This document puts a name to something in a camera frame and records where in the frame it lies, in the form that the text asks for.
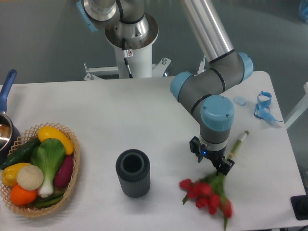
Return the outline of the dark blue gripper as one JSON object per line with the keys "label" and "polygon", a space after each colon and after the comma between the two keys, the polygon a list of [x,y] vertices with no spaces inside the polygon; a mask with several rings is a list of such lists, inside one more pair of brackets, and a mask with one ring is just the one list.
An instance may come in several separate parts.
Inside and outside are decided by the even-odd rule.
{"label": "dark blue gripper", "polygon": [[224,158],[224,152],[228,141],[221,143],[209,143],[204,140],[199,140],[194,136],[190,142],[190,151],[197,157],[197,162],[200,163],[203,158],[210,160],[214,167],[218,167],[216,175],[222,174],[226,176],[231,168],[235,165],[232,159]]}

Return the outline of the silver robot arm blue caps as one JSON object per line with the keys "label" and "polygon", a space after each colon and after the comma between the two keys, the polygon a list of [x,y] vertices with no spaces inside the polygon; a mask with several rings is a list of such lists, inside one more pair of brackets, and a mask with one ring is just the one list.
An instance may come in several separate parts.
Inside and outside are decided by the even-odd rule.
{"label": "silver robot arm blue caps", "polygon": [[[198,160],[209,159],[217,174],[228,174],[234,162],[224,156],[234,107],[222,93],[242,83],[253,73],[252,60],[236,52],[209,0],[180,2],[209,68],[194,75],[177,74],[170,84],[175,99],[200,126],[199,137],[190,141]],[[92,30],[103,29],[113,45],[120,78],[154,75],[150,50],[158,36],[155,19],[144,10],[142,0],[81,0],[78,8]]]}

